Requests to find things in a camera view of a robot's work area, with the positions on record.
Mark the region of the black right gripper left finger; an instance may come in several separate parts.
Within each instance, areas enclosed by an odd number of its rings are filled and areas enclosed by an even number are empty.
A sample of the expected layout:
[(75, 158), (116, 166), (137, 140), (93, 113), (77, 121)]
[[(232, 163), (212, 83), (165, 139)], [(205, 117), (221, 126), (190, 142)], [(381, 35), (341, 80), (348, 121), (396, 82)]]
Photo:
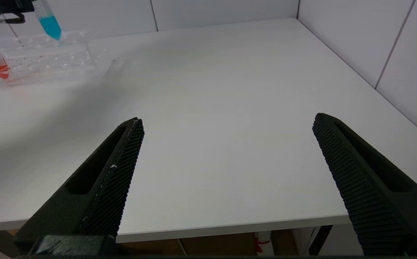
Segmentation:
[(14, 235), (20, 252), (115, 252), (140, 148), (139, 118), (120, 124)]

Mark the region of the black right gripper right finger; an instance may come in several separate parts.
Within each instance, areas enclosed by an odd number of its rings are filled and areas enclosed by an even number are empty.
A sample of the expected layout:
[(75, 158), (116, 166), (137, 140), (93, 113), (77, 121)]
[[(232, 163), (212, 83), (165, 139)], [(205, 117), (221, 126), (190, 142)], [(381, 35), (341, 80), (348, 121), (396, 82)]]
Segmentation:
[(417, 257), (417, 183), (336, 117), (312, 131), (363, 254)]

